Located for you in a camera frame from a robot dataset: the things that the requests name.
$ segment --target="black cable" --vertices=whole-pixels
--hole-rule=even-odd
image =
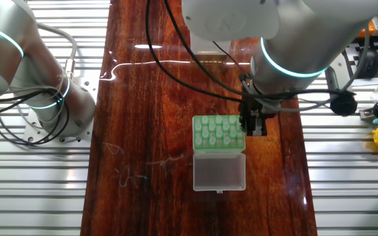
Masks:
[[[63,99],[59,99],[56,101],[56,105],[58,106],[58,108],[60,109],[61,106],[60,106],[60,101],[62,102],[65,102]],[[69,110],[69,107],[67,105],[67,103],[64,104],[65,108],[66,108],[66,122],[64,124],[64,126],[60,129],[60,131],[58,133],[56,133],[52,138],[49,138],[49,136],[51,136],[55,130],[58,128],[59,126],[59,122],[61,120],[60,118],[60,115],[58,117],[58,119],[56,120],[56,124],[54,126],[54,128],[48,133],[48,135],[46,135],[44,138],[42,138],[41,140],[39,141],[36,141],[36,142],[29,142],[29,141],[26,141],[26,140],[23,140],[21,139],[20,137],[16,136],[13,132],[11,132],[7,126],[5,126],[2,118],[0,117],[0,123],[1,123],[1,126],[9,133],[11,134],[13,137],[15,137],[19,142],[16,142],[15,140],[11,140],[10,138],[6,137],[0,130],[0,135],[6,139],[7,141],[11,142],[12,144],[16,144],[16,145],[25,145],[25,146],[34,146],[34,145],[41,145],[41,144],[46,144],[46,143],[49,143],[51,141],[53,141],[55,138],[58,138],[62,132],[64,132],[65,128],[68,126],[68,123],[70,121],[70,110]]]
[[[151,41],[151,37],[150,37],[150,28],[149,28],[149,23],[150,23],[150,2],[151,0],[147,0],[147,5],[146,5],[146,14],[145,14],[145,32],[146,32],[146,37],[147,37],[147,42],[148,42],[148,46],[150,48],[150,52],[151,52],[151,55],[153,57],[153,59],[156,61],[156,64],[158,65],[158,67],[167,75],[169,76],[172,80],[176,81],[178,84],[182,85],[182,86],[185,86],[186,88],[188,89],[192,89],[196,92],[200,92],[200,93],[203,93],[203,94],[206,94],[206,95],[210,95],[210,96],[213,96],[215,98],[221,98],[221,99],[225,99],[225,100],[230,100],[230,101],[233,101],[233,102],[239,102],[239,103],[244,103],[243,100],[240,100],[240,99],[237,99],[237,98],[232,98],[232,97],[227,97],[227,96],[222,96],[222,95],[219,95],[219,94],[215,94],[215,93],[212,93],[212,92],[208,92],[208,91],[205,91],[205,90],[202,90],[200,88],[196,88],[196,87],[193,87],[192,85],[189,85],[183,81],[181,81],[180,79],[176,78],[174,75],[172,75],[169,71],[167,71],[167,69],[165,69],[163,67],[163,65],[161,64],[161,62],[159,61],[158,57],[156,56],[154,50],[153,50],[153,47],[152,47],[152,41]]]
[[[2,99],[0,98],[0,102],[17,101],[18,99],[27,98],[27,97],[34,95],[34,94],[39,95],[39,94],[42,94],[42,93],[45,93],[45,92],[52,92],[52,91],[57,91],[57,90],[54,89],[54,88],[46,88],[46,89],[42,89],[42,90],[39,90],[39,91],[36,91],[36,92],[31,92],[29,94],[25,94],[25,95],[13,97],[13,98],[2,98]]]
[[[59,101],[56,102],[56,105],[58,107],[58,109],[61,108],[60,104],[59,104]],[[48,139],[54,132],[55,130],[58,128],[58,125],[59,125],[59,122],[60,122],[60,115],[58,116],[58,118],[56,119],[56,123],[55,123],[55,126],[54,128],[48,133],[48,135],[46,135],[44,138],[42,138],[41,140],[39,141],[36,141],[36,142],[29,142],[27,140],[24,140],[20,137],[18,137],[17,135],[15,135],[13,132],[11,132],[11,130],[8,129],[8,127],[4,124],[4,121],[2,120],[1,116],[0,116],[0,124],[1,126],[9,133],[11,134],[11,136],[13,136],[14,138],[16,138],[18,141],[22,142],[20,144],[26,144],[26,145],[29,145],[29,146],[32,146],[32,145],[36,145],[36,144],[40,144],[41,142],[44,142],[46,139]]]
[[[330,94],[344,94],[344,93],[350,93],[349,91],[341,91],[341,90],[327,90],[327,89],[309,89],[309,90],[303,90],[303,91],[295,91],[295,92],[281,92],[277,94],[269,94],[269,95],[263,95],[263,94],[249,94],[245,92],[240,92],[232,87],[229,87],[228,85],[224,84],[223,82],[219,81],[217,78],[215,78],[213,75],[209,73],[208,70],[206,70],[201,62],[196,58],[196,55],[192,50],[190,49],[188,43],[184,40],[182,32],[179,30],[179,26],[177,25],[177,22],[175,20],[175,17],[171,11],[170,5],[168,0],[164,0],[165,7],[167,9],[167,12],[170,16],[171,22],[173,23],[173,26],[177,32],[177,35],[182,42],[184,48],[189,53],[189,55],[192,57],[192,59],[195,61],[195,63],[199,66],[199,68],[206,74],[208,77],[210,77],[214,82],[222,86],[224,89],[233,92],[238,95],[251,97],[251,98],[268,98],[268,99],[281,99],[281,98],[290,98],[298,94],[304,94],[304,93],[317,93],[317,92],[324,92],[324,93],[330,93]]]
[[[2,113],[2,112],[4,112],[4,111],[8,111],[8,110],[10,110],[11,108],[13,108],[13,107],[15,107],[15,106],[17,106],[17,105],[20,105],[21,103],[23,103],[23,102],[25,102],[25,101],[27,101],[27,100],[33,98],[33,97],[34,97],[34,96],[31,96],[31,97],[29,97],[29,98],[23,98],[23,99],[21,99],[20,101],[15,102],[15,103],[14,103],[13,105],[11,105],[11,106],[8,106],[8,107],[6,107],[6,108],[0,109],[0,113]]]
[[[5,98],[5,99],[0,99],[0,102],[11,102],[11,101],[14,101],[14,100],[17,100],[19,98],[22,98],[20,101],[17,101],[15,102],[13,105],[11,106],[8,106],[6,108],[3,108],[3,109],[0,109],[0,113],[4,112],[4,111],[8,111],[9,109],[31,99],[31,98],[34,98],[35,96],[39,95],[39,94],[42,94],[42,93],[45,93],[45,92],[50,92],[50,91],[57,91],[56,89],[54,88],[50,88],[49,90],[40,90],[40,91],[37,91],[37,92],[32,92],[32,93],[29,93],[29,94],[25,94],[25,95],[22,95],[22,96],[18,96],[18,97],[14,97],[14,98]]]
[[[248,74],[249,72],[247,72],[245,69],[243,69],[241,66],[240,66],[240,64],[238,64],[238,62],[236,61],[236,59],[234,59],[228,52],[226,52],[224,49],[222,49],[221,47],[220,47],[220,45],[218,45],[218,43],[216,43],[215,41],[213,41],[213,43],[215,44],[215,46],[218,48],[218,49],[220,49],[220,51],[221,52],[223,52],[223,53],[225,53],[225,55],[227,55],[234,63],[235,63],[235,65],[237,66],[237,67],[239,67],[239,69],[241,70],[241,71],[243,71],[244,73],[246,73],[246,74]]]

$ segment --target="mounting plate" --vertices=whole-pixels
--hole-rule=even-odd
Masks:
[[[85,77],[75,77],[73,79],[74,83],[87,89],[93,99],[97,101],[97,92],[98,92],[98,79],[89,79]],[[30,109],[28,120],[32,124],[36,124],[37,127],[41,127],[39,124],[39,119],[37,118],[36,113]],[[93,121],[91,124],[80,134],[74,137],[67,138],[57,138],[52,142],[42,145],[45,148],[89,148],[91,145],[91,136],[93,133]],[[47,135],[45,130],[35,128],[29,124],[26,124],[26,130],[24,132],[23,139],[37,141],[44,138]]]

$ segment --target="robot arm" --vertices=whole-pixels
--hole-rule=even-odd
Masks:
[[[20,96],[30,91],[15,91],[42,86],[60,88],[70,111],[62,136],[73,136],[93,120],[95,102],[88,91],[71,79],[43,43],[29,6],[23,0],[0,0],[0,95],[7,89]],[[47,130],[53,128],[52,120],[58,113],[65,122],[66,107],[59,111],[49,94],[40,94],[26,103]]]
[[[183,0],[182,13],[206,40],[261,37],[244,92],[275,94],[307,88],[378,15],[378,0]],[[247,135],[266,135],[264,120],[278,112],[269,107],[280,108],[281,100],[243,100]]]

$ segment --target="reddish wood surface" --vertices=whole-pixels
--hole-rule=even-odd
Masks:
[[[193,190],[192,117],[237,114],[238,105],[184,88],[155,64],[141,64],[153,62],[148,50],[135,48],[146,45],[145,5],[111,4],[81,235],[317,235],[298,114],[269,119],[267,137],[247,138],[245,191]],[[171,6],[189,41],[180,1]],[[164,62],[172,74],[230,95],[186,63],[190,57],[161,0],[152,1],[150,21],[161,60],[180,62]],[[249,62],[257,42],[235,41],[230,53]],[[236,66],[209,65],[241,89]]]

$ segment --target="metal grating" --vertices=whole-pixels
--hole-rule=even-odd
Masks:
[[[97,88],[110,1],[28,4],[37,21],[76,38],[79,50],[75,76],[89,82],[89,91]],[[64,65],[71,44],[55,34],[40,33]],[[26,105],[21,108],[28,114]],[[16,109],[5,113],[3,120],[16,134],[23,135],[26,123]],[[0,136],[0,235],[79,235],[88,165],[89,148],[22,149]]]
[[[28,3],[39,22],[59,27],[77,39],[75,74],[97,80],[110,2]],[[70,53],[69,42],[46,31],[41,34],[63,64]],[[326,81],[321,77],[311,88],[327,88]],[[355,89],[359,109],[371,106],[369,96],[374,89]],[[327,97],[301,96],[307,100]],[[24,133],[26,124],[15,109],[3,118],[15,133]],[[318,234],[378,236],[378,155],[366,147],[372,128],[358,115],[338,117],[327,108],[302,113],[302,122]],[[88,161],[88,149],[30,151],[0,137],[0,235],[79,235]]]

